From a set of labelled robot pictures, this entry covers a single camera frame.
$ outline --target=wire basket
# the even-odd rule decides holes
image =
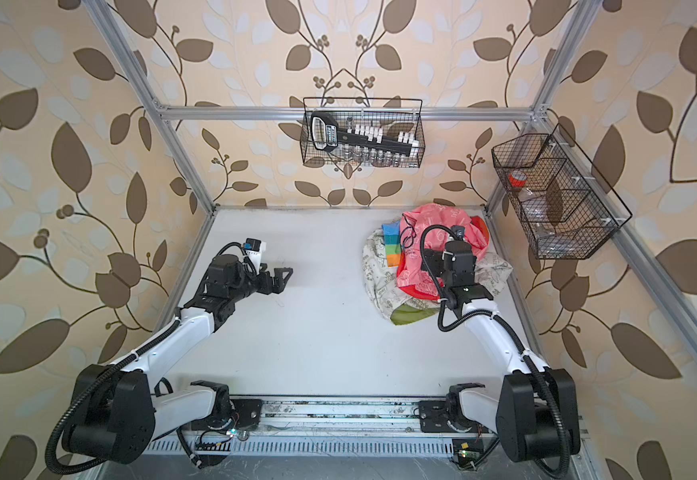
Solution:
[[[632,217],[585,152],[592,170],[581,174],[565,152],[567,140],[557,125],[551,134],[525,134],[492,149],[500,183],[539,260],[587,259]],[[612,194],[622,211],[597,191]]]
[[[422,107],[412,98],[304,98],[303,164],[420,168],[426,149]]]

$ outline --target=red cloth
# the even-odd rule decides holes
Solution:
[[[420,206],[411,212],[405,212],[401,226],[410,224],[413,228],[403,230],[401,234],[401,244],[412,244],[411,248],[407,248],[401,257],[401,263],[397,269],[397,286],[407,293],[421,300],[437,300],[439,294],[436,286],[431,281],[428,273],[422,269],[420,259],[420,236],[423,230],[431,225],[445,225],[452,227],[455,225],[465,226],[465,240],[471,244],[471,250],[477,257],[477,262],[481,261],[487,254],[487,238],[479,229],[483,221],[474,223],[474,220],[481,220],[479,217],[470,216],[460,208],[443,206],[439,204],[427,204]],[[431,230],[426,235],[426,248],[433,250],[444,250],[444,245],[447,243],[447,232],[444,230]]]

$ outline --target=cloth pile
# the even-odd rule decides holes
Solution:
[[[406,325],[439,312],[436,287],[430,276],[421,270],[420,235],[434,224],[466,227],[465,240],[477,257],[475,280],[497,295],[506,287],[513,267],[499,255],[487,251],[489,233],[478,216],[473,219],[461,209],[428,204],[405,212],[401,218],[375,230],[364,244],[362,267],[364,287],[383,318],[395,325]],[[401,248],[389,245],[387,239],[398,238]],[[432,230],[426,235],[426,248],[443,250],[447,234]]]

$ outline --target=white work surface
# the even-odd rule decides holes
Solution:
[[[180,305],[228,242],[263,240],[268,269],[295,273],[284,293],[237,302],[226,324],[168,378],[179,388],[202,379],[228,384],[232,395],[298,396],[443,396],[456,383],[502,378],[468,324],[445,333],[431,316],[395,326],[367,297],[364,241],[402,211],[221,210]],[[496,300],[526,342],[508,288]],[[445,323],[452,320],[448,311]]]

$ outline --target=leaf wallpaper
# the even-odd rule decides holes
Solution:
[[[597,17],[550,116],[595,153],[697,309],[697,2],[610,10]]]
[[[486,204],[497,183],[489,149],[511,139],[511,122],[424,122],[420,168],[303,164],[296,123],[185,120],[178,130],[221,206],[414,206]]]
[[[529,106],[570,0],[112,0],[164,104]]]
[[[112,58],[78,2],[0,2],[0,478],[56,478],[76,375],[149,335],[204,219]]]
[[[603,2],[549,115],[624,197],[697,308],[697,0]],[[495,218],[545,354],[575,378],[605,470],[613,480],[697,478],[697,365],[615,246],[541,261],[507,203]],[[692,432],[691,446],[679,431]]]

